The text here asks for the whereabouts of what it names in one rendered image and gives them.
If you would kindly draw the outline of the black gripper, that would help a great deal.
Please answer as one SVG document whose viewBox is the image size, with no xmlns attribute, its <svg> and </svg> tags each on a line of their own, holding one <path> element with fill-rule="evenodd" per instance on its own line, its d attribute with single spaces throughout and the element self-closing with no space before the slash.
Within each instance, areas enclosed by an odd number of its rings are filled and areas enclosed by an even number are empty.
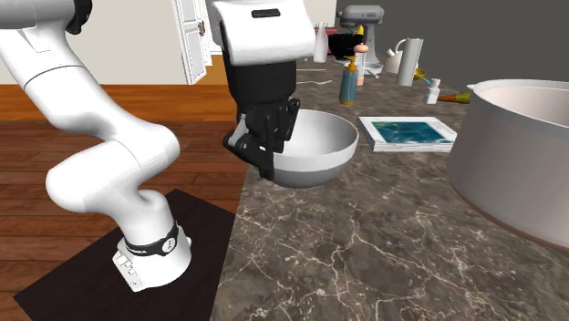
<svg viewBox="0 0 569 321">
<path fill-rule="evenodd" d="M 282 151 L 284 142 L 292 137 L 300 100 L 290 98 L 280 108 L 280 114 L 276 107 L 247 108 L 289 98 L 296 88 L 296 63 L 237 67 L 228 57 L 224 57 L 223 62 L 240 120 L 236 128 L 224 136 L 222 144 L 239 159 L 256 167 L 262 178 L 273 181 L 274 153 Z"/>
</svg>

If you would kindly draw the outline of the white and grey bowl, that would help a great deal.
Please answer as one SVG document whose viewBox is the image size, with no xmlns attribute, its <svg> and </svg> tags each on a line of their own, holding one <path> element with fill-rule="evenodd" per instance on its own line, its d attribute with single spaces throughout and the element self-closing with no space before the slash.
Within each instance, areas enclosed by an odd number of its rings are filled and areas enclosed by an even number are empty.
<svg viewBox="0 0 569 321">
<path fill-rule="evenodd" d="M 312 188 L 333 180 L 350 162 L 358 142 L 348 120 L 319 110 L 300 109 L 284 151 L 274 155 L 274 183 Z"/>
</svg>

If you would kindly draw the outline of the blue pump soap bottle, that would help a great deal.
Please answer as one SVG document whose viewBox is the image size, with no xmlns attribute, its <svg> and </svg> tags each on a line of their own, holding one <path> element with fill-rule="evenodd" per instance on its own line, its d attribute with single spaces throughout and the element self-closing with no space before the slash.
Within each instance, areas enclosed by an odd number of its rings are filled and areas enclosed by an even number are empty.
<svg viewBox="0 0 569 321">
<path fill-rule="evenodd" d="M 355 57 L 347 57 L 349 60 L 346 69 L 343 71 L 338 101 L 342 105 L 351 106 L 355 102 L 357 90 L 357 66 Z"/>
</svg>

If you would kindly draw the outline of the white slim bottle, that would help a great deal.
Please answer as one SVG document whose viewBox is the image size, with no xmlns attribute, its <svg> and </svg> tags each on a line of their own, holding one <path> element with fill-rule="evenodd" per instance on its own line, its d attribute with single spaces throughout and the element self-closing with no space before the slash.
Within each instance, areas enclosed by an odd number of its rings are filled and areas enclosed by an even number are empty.
<svg viewBox="0 0 569 321">
<path fill-rule="evenodd" d="M 328 42 L 326 34 L 326 23 L 319 22 L 316 30 L 315 45 L 313 50 L 313 61 L 315 63 L 325 63 L 328 52 Z"/>
</svg>

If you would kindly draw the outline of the pink capped bottle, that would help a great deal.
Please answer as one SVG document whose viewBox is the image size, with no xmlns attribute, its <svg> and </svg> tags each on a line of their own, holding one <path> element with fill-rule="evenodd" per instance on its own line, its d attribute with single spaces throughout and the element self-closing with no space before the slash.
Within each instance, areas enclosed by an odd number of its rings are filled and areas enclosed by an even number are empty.
<svg viewBox="0 0 569 321">
<path fill-rule="evenodd" d="M 365 58 L 368 52 L 368 46 L 360 43 L 354 47 L 355 52 L 355 64 L 357 67 L 357 85 L 362 86 L 364 84 L 364 74 L 365 74 Z"/>
</svg>

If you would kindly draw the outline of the black bowl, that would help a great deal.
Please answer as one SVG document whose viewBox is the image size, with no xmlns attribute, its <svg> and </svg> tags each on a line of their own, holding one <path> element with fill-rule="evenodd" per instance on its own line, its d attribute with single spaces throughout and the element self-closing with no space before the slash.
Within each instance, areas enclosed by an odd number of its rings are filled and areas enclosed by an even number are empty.
<svg viewBox="0 0 569 321">
<path fill-rule="evenodd" d="M 328 47 L 331 54 L 338 60 L 355 55 L 354 47 L 363 42 L 360 34 L 331 34 L 328 36 Z"/>
</svg>

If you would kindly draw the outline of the white panel door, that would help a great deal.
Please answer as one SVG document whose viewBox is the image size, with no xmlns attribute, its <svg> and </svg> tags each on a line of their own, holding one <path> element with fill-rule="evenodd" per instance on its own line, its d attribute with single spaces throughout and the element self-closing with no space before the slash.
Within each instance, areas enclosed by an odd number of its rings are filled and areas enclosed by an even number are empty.
<svg viewBox="0 0 569 321">
<path fill-rule="evenodd" d="M 181 61 L 188 85 L 207 75 L 212 64 L 206 30 L 205 0 L 171 0 L 181 44 Z"/>
</svg>

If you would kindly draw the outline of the white book with blue cover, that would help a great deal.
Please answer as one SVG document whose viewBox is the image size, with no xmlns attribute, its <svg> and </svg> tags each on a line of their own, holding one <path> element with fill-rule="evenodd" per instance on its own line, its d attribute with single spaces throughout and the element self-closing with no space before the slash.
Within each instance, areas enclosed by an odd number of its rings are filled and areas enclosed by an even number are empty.
<svg viewBox="0 0 569 321">
<path fill-rule="evenodd" d="M 434 117 L 359 117 L 374 152 L 450 152 L 457 133 Z"/>
</svg>

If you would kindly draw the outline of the white round jug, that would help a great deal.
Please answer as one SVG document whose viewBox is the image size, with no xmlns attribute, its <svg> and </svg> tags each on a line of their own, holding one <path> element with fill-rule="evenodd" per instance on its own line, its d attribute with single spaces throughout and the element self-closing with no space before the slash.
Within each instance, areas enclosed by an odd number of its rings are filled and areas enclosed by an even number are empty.
<svg viewBox="0 0 569 321">
<path fill-rule="evenodd" d="M 402 58 L 402 52 L 400 50 L 393 51 L 389 49 L 387 51 L 387 59 L 384 66 L 384 70 L 391 74 L 397 74 L 400 66 L 400 61 Z"/>
</svg>

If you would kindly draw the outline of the grey stand mixer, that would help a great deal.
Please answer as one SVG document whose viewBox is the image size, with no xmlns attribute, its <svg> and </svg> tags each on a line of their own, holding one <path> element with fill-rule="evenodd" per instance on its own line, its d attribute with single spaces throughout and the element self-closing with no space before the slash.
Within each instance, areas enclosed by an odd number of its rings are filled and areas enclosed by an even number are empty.
<svg viewBox="0 0 569 321">
<path fill-rule="evenodd" d="M 365 56 L 366 69 L 378 69 L 379 60 L 375 48 L 375 28 L 383 23 L 385 11 L 380 5 L 347 5 L 336 12 L 342 27 L 364 27 L 364 44 L 368 46 Z"/>
</svg>

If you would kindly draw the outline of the small white spray bottle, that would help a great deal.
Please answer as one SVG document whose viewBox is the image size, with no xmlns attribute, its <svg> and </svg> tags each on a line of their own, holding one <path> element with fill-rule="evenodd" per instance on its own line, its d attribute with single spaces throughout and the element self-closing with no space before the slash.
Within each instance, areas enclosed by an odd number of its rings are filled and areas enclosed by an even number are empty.
<svg viewBox="0 0 569 321">
<path fill-rule="evenodd" d="M 428 105 L 434 105 L 438 101 L 439 94 L 440 94 L 440 79 L 433 78 L 429 82 L 428 91 L 423 97 L 424 103 Z"/>
</svg>

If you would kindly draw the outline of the orange and green carrot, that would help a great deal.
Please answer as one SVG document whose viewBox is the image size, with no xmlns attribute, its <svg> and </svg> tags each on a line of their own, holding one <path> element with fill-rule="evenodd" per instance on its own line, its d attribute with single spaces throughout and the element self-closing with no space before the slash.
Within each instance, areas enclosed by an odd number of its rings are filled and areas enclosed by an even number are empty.
<svg viewBox="0 0 569 321">
<path fill-rule="evenodd" d="M 443 95 L 437 98 L 437 101 L 452 102 L 459 104 L 469 104 L 470 103 L 470 92 L 461 92 L 450 95 Z"/>
</svg>

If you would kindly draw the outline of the large white round pot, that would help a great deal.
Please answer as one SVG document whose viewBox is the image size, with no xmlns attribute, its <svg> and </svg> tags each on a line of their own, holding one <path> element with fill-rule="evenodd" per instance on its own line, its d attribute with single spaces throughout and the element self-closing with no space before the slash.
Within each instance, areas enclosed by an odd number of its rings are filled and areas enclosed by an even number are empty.
<svg viewBox="0 0 569 321">
<path fill-rule="evenodd" d="M 569 82 L 472 85 L 447 174 L 489 220 L 569 252 Z"/>
</svg>

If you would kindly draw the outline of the dark robot stand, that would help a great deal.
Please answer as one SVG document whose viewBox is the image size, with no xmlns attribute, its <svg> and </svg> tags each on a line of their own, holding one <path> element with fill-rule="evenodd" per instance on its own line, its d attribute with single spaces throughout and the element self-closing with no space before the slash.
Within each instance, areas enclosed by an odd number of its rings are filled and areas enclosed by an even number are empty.
<svg viewBox="0 0 569 321">
<path fill-rule="evenodd" d="M 235 216 L 180 190 L 166 198 L 191 238 L 191 263 L 180 278 L 132 292 L 111 262 L 122 236 L 114 229 L 15 301 L 32 321 L 210 321 Z"/>
</svg>

